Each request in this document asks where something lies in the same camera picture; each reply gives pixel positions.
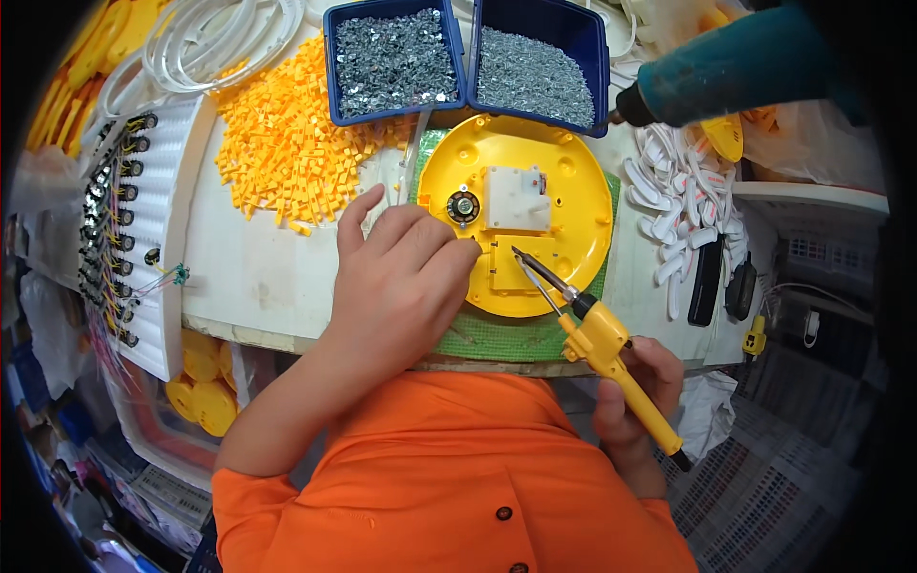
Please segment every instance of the yellow plug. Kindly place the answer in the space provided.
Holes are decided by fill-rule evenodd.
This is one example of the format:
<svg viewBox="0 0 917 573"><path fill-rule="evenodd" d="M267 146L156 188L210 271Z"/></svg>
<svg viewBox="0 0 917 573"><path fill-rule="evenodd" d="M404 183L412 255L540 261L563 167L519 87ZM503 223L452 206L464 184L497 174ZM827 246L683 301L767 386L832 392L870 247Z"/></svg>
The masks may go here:
<svg viewBox="0 0 917 573"><path fill-rule="evenodd" d="M749 355L749 359L764 352L764 345L768 342L768 336L764 334L764 323L764 316L755 316L751 322L751 330L746 332L742 340L742 350Z"/></svg>

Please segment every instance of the blue plastic box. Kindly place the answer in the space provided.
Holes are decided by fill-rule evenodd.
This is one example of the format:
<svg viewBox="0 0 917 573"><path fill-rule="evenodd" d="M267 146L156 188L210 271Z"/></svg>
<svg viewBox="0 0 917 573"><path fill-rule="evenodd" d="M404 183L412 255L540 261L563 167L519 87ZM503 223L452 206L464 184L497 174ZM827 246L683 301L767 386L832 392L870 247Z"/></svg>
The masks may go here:
<svg viewBox="0 0 917 573"><path fill-rule="evenodd" d="M495 107L478 101L478 68L481 59L481 27L519 34L541 40L564 50L583 71L595 104L596 125L608 116L609 73L608 45L605 24L598 14L567 0L475 0L474 27L471 31L471 58L468 74L468 102L477 110L492 114L524 117L551 126L586 133L591 126L574 126L550 117L528 114L509 107ZM608 127L591 133L601 138Z"/></svg>
<svg viewBox="0 0 917 573"><path fill-rule="evenodd" d="M436 109L460 109L468 104L468 96L465 93L468 84L465 79L465 68L461 61L465 49L462 47L461 43L459 21L452 16L451 2L448 0L365 0L364 2L334 6L325 11L325 67L328 80L328 109L331 112L331 121L333 121L335 125L352 126L354 124L376 121L384 117L414 114L420 112L424 108L423 105L412 105L410 107L390 109L372 114L364 114L362 116L343 117L340 110L341 88L337 83L337 60L335 59L337 26L344 22L344 20L363 17L391 18L411 16L424 8L435 8L439 10L441 15L440 23L443 26L443 42L446 44L449 55L452 57L452 68L456 73L458 100L447 104L436 104Z"/></svg>

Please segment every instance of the white table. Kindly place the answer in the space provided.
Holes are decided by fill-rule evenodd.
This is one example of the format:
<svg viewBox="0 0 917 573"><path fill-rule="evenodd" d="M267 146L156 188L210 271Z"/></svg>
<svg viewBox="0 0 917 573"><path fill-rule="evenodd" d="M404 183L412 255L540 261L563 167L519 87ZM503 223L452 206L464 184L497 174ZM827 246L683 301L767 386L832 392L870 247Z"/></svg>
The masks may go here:
<svg viewBox="0 0 917 573"><path fill-rule="evenodd" d="M467 59L470 25L462 22L460 27ZM303 39L317 33L316 28L303 22L298 37L278 61L293 55ZM611 101L616 94L617 89L612 87ZM302 237L277 228L273 212L256 212L251 221L246 221L232 207L228 187L220 185L213 162L225 128L218 118L194 190L184 259L192 278L182 291L183 322L195 330L242 344L302 353L321 335L330 317L337 273L337 230L332 224L317 229L310 237ZM622 159L637 153L633 130L612 127L602 139L587 138L587 144L602 168L621 178L625 187L628 180ZM391 189L401 174L401 156L400 151L388 149L366 161L359 172L364 187L383 182ZM692 265L691 275L681 286L682 316L669 321L666 289L653 282L653 272L659 264L657 245L636 229L636 220L650 213L638 209L622 193L602 300L633 334L658 338L691 368L741 361L741 336L751 324L760 291L755 294L753 312L741 324L726 315L721 290L719 310L712 324L705 328L688 325L684 316L694 284L696 265ZM755 266L759 273L769 272L776 232L751 210L746 210L746 226ZM468 369L468 363L473 361L446 362L452 366L444 368ZM504 371L535 375L583 373L581 366L536 370L504 366Z"/></svg>

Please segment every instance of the black phone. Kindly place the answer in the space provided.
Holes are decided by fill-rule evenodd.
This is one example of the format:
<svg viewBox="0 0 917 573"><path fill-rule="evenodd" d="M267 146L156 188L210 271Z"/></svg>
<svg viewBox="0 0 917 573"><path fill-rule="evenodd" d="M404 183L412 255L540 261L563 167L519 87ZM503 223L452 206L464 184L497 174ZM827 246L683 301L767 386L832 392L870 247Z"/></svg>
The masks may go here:
<svg viewBox="0 0 917 573"><path fill-rule="evenodd" d="M716 306L716 295L720 291L720 268L723 264L724 237L720 235L713 243L698 249L697 274L694 276L694 293L688 308L688 324L709 326Z"/></svg>

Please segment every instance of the hand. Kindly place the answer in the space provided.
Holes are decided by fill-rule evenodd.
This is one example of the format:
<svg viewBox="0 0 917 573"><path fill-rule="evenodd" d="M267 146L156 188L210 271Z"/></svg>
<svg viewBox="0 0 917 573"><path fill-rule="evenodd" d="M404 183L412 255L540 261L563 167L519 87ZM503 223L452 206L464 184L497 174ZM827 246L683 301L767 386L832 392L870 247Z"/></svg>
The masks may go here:
<svg viewBox="0 0 917 573"><path fill-rule="evenodd" d="M386 209L364 241L360 223L383 192L372 187L337 224L334 304L319 340L341 368L370 385L410 368L442 337L481 254L477 242L456 239L417 205Z"/></svg>
<svg viewBox="0 0 917 573"><path fill-rule="evenodd" d="M684 367L655 338L634 336L632 348L621 349L621 360L634 380L667 418L679 405ZM595 431L603 448L624 454L636 446L648 445L646 429L624 404L624 393L614 380L599 381L595 414Z"/></svg>

